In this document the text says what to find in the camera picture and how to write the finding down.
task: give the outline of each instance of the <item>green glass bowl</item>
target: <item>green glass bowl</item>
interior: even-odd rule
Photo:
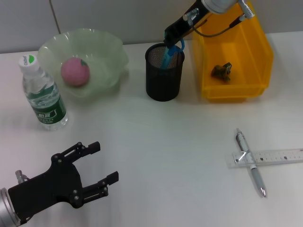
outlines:
[[[89,66],[90,78],[84,86],[66,85],[61,77],[61,66],[71,57],[81,58]],[[37,59],[60,90],[78,98],[91,97],[113,87],[128,63],[119,38],[106,31],[86,28],[54,36],[40,47]]]

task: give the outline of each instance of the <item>gray wall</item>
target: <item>gray wall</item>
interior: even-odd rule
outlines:
[[[62,32],[107,30],[124,43],[163,40],[194,0],[52,0]],[[251,0],[266,33],[303,31],[303,1]],[[0,1],[0,52],[37,50],[57,34],[48,0]]]

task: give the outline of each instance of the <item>white table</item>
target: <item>white table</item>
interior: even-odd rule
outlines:
[[[28,227],[301,227],[303,164],[260,167],[268,198],[258,196],[247,169],[228,169],[242,129],[252,150],[303,147],[303,32],[269,34],[275,62],[269,89],[242,104],[200,100],[191,43],[179,96],[156,102],[145,92],[145,51],[126,45],[129,77],[117,94],[92,104],[64,101],[70,122],[46,132],[23,94],[18,59],[0,55],[0,186],[46,171],[50,157],[78,141],[101,152],[75,165],[83,186],[118,171],[109,196],[75,210],[46,209]]]

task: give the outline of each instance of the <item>yellow storage box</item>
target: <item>yellow storage box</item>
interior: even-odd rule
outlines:
[[[243,14],[235,5],[222,15],[212,14],[198,28],[203,34],[215,34]],[[269,86],[273,52],[257,17],[246,19],[222,35],[204,38],[194,34],[194,56],[202,96],[219,102],[240,102],[261,95]],[[230,62],[230,82],[211,76],[215,65]]]

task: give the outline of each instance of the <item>pen holder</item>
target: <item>pen holder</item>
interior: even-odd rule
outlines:
[[[167,69],[161,69],[165,49],[165,44],[155,44],[145,54],[146,93],[152,99],[160,102],[174,99],[179,94],[185,59],[183,51],[175,52]]]

